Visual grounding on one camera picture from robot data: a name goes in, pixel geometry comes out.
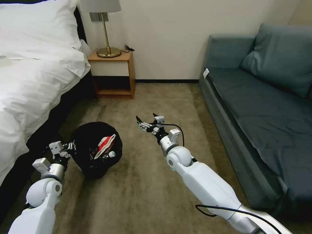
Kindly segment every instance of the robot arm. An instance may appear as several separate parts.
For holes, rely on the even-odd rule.
[[[46,159],[37,159],[32,165],[41,173],[41,179],[27,191],[27,209],[23,210],[11,225],[8,234],[52,234],[55,211],[62,192],[62,181],[75,144],[62,145],[60,141],[49,145],[53,153],[52,164]]]
[[[208,210],[211,213],[223,217],[241,233],[291,234],[267,213],[242,205],[225,180],[206,164],[198,162],[187,148],[178,146],[180,131],[173,129],[166,133],[162,125],[164,117],[155,114],[154,117],[151,124],[137,117],[139,128],[156,136],[168,166],[182,177],[184,184],[203,205],[210,206]]]

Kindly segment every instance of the floor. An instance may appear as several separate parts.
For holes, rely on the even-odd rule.
[[[198,200],[168,168],[156,139],[136,125],[136,115],[150,122],[152,113],[180,125],[192,155],[223,177],[247,205],[198,84],[137,84],[133,100],[83,101],[63,125],[61,134],[69,139],[70,132],[84,123],[109,123],[121,136],[123,157],[93,181],[85,180],[70,161],[54,234],[237,233],[222,218],[208,218],[194,208]],[[1,233],[20,213],[23,199],[22,194],[0,226]],[[282,223],[294,234],[312,233],[310,224]]]

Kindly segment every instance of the red and white item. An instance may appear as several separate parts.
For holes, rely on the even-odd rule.
[[[116,135],[114,134],[112,136],[109,136],[109,137],[105,136],[102,138],[100,143],[97,145],[98,146],[98,153],[96,154],[94,159],[97,159],[99,156],[101,156],[104,153],[107,153],[110,150],[110,148],[114,144],[115,137],[116,137]]]

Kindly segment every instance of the black bag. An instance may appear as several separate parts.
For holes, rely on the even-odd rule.
[[[110,151],[114,151],[113,158],[93,159],[99,142],[103,137],[115,134],[114,144]],[[99,179],[105,175],[107,170],[115,165],[123,154],[123,143],[118,132],[112,126],[103,122],[92,122],[81,125],[75,129],[71,135],[71,141],[75,141],[76,154],[72,158],[81,168],[88,179]]]

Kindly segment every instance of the white tag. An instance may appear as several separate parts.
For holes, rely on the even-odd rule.
[[[209,73],[209,70],[208,70],[208,68],[206,68],[206,70],[205,70],[204,73],[203,73],[204,78],[207,77],[208,73]]]

